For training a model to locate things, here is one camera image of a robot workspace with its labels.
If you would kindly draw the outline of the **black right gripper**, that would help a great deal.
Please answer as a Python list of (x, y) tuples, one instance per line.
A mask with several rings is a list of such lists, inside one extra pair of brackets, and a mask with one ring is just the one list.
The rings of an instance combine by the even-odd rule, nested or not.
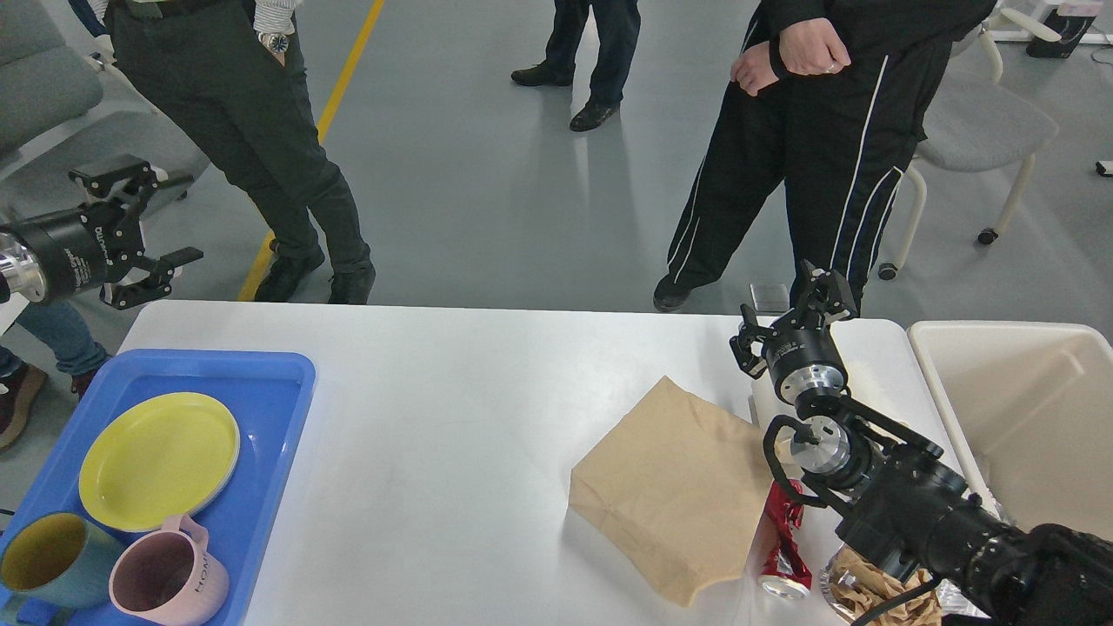
[(751, 379), (768, 371), (775, 395), (795, 407), (846, 391), (850, 376), (830, 326), (858, 317), (850, 282), (843, 274), (802, 260), (800, 277), (802, 293), (771, 323), (758, 321), (756, 311), (741, 304), (741, 322), (729, 340), (740, 371)]

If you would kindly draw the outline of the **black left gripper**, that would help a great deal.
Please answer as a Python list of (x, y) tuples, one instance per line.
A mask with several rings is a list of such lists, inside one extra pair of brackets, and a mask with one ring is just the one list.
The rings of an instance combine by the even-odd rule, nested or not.
[(52, 303), (100, 288), (104, 304), (126, 310), (169, 296), (173, 278), (201, 260), (203, 251), (147, 256), (139, 217), (183, 198), (196, 178), (134, 155), (71, 168), (69, 179), (83, 190), (83, 207), (3, 225), (3, 302), (20, 296)]

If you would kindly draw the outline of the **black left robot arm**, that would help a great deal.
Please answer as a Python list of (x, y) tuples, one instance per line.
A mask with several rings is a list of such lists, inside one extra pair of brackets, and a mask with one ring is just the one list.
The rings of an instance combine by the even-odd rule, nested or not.
[(23, 296), (45, 305), (99, 288), (111, 309), (136, 309), (169, 296), (183, 266), (203, 257), (183, 247), (152, 258), (142, 239), (142, 212), (154, 195), (193, 183), (193, 174), (124, 154), (73, 168), (68, 178), (86, 194), (75, 209), (3, 225), (4, 303)]

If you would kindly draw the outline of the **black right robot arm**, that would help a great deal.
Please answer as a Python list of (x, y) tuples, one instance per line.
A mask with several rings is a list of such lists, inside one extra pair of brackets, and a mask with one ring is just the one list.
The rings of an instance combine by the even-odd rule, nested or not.
[(857, 618), (875, 622), (951, 580), (985, 625), (1109, 625), (1110, 542), (1061, 524), (1030, 532), (996, 520), (942, 464), (942, 448), (851, 397), (830, 326), (856, 317), (850, 283), (802, 261), (802, 293), (771, 326), (743, 305), (729, 344), (754, 379), (794, 408), (764, 431), (764, 459), (796, 503), (840, 515), (843, 542), (898, 580), (930, 580)]

